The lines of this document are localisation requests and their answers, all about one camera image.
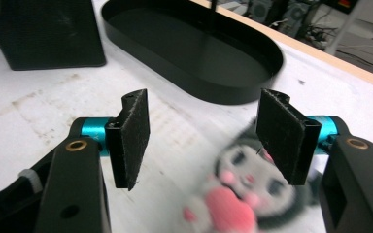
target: pink plush nose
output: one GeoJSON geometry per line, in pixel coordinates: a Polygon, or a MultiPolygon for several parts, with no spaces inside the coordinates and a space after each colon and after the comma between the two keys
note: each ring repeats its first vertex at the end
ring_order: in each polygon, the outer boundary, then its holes
{"type": "Polygon", "coordinates": [[[220,173],[220,180],[225,184],[235,183],[235,176],[231,171],[222,171],[220,173]]]}
{"type": "Polygon", "coordinates": [[[247,176],[245,176],[245,179],[247,179],[247,181],[249,183],[255,183],[255,179],[254,179],[253,175],[247,175],[247,176]]]}

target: pink cheek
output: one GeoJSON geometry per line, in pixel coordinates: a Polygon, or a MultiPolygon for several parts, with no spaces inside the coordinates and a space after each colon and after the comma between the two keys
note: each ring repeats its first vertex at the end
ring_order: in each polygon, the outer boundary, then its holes
{"type": "Polygon", "coordinates": [[[243,198],[244,202],[247,203],[252,209],[257,209],[262,205],[261,198],[255,193],[248,193],[243,198]]]}
{"type": "Polygon", "coordinates": [[[269,202],[267,199],[262,199],[261,198],[261,201],[259,202],[259,206],[258,208],[259,209],[264,209],[264,208],[268,208],[269,207],[269,202]]]}
{"type": "Polygon", "coordinates": [[[235,183],[235,176],[230,171],[222,171],[220,173],[220,181],[225,184],[234,184],[235,183]]]}

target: cable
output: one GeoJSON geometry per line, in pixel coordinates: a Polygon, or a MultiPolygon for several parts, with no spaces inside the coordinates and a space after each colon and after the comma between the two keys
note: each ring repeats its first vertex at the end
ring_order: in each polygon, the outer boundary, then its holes
{"type": "Polygon", "coordinates": [[[335,32],[338,28],[336,27],[318,27],[310,24],[307,27],[306,37],[309,38],[311,41],[315,41],[317,43],[328,42],[328,36],[335,37],[336,35],[332,32],[335,32]]]}
{"type": "Polygon", "coordinates": [[[327,17],[327,16],[329,16],[329,14],[332,12],[332,8],[329,8],[329,11],[328,12],[326,12],[326,14],[325,15],[323,15],[323,16],[321,16],[321,17],[319,17],[315,22],[313,22],[312,23],[312,25],[317,25],[317,23],[321,20],[321,19],[323,19],[324,17],[327,17]]]}
{"type": "Polygon", "coordinates": [[[342,45],[340,44],[339,48],[373,48],[373,46],[370,45],[358,45],[358,46],[347,46],[347,45],[342,45]]]}
{"type": "Polygon", "coordinates": [[[365,60],[365,59],[362,58],[362,57],[359,57],[359,56],[357,56],[357,55],[354,55],[354,54],[351,54],[351,53],[348,53],[348,52],[345,52],[345,51],[341,51],[341,50],[337,50],[337,51],[340,52],[340,53],[346,54],[346,55],[348,55],[348,56],[350,56],[350,57],[356,58],[358,61],[364,62],[364,63],[367,64],[367,65],[373,66],[373,63],[371,63],[371,62],[365,60]]]}
{"type": "MultiPolygon", "coordinates": [[[[338,48],[347,48],[347,49],[352,49],[352,50],[358,50],[358,49],[356,49],[356,48],[373,48],[373,46],[370,46],[370,45],[347,46],[347,45],[340,44],[340,45],[338,46],[338,48]]],[[[368,51],[366,51],[366,50],[358,50],[358,51],[361,51],[361,52],[364,52],[364,53],[367,53],[367,54],[373,55],[373,53],[368,52],[368,51]]]]}
{"type": "Polygon", "coordinates": [[[275,21],[275,22],[271,23],[268,27],[278,26],[279,23],[283,23],[283,22],[286,22],[286,21],[288,21],[288,19],[284,18],[283,20],[279,20],[279,21],[275,21]]]}

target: plush doll face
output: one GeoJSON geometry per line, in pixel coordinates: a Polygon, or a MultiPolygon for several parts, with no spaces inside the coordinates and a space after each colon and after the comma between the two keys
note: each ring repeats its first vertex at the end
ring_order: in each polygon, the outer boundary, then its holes
{"type": "Polygon", "coordinates": [[[226,150],[220,157],[217,175],[258,217],[280,215],[293,205],[295,188],[288,185],[260,142],[226,150]]]}

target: blue cylindrical joint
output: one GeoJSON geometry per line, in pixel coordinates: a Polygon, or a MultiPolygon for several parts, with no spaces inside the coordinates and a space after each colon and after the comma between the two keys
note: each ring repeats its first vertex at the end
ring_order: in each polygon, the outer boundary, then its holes
{"type": "MultiPolygon", "coordinates": [[[[322,125],[320,135],[317,141],[317,146],[328,144],[330,136],[338,134],[337,126],[330,116],[307,116],[307,118],[314,119],[322,125]]],[[[325,152],[319,148],[316,148],[315,153],[325,152]]]]}
{"type": "Polygon", "coordinates": [[[105,133],[105,125],[109,119],[109,117],[89,117],[85,120],[81,129],[82,136],[89,136],[101,145],[102,149],[99,151],[101,156],[109,155],[105,133]]]}

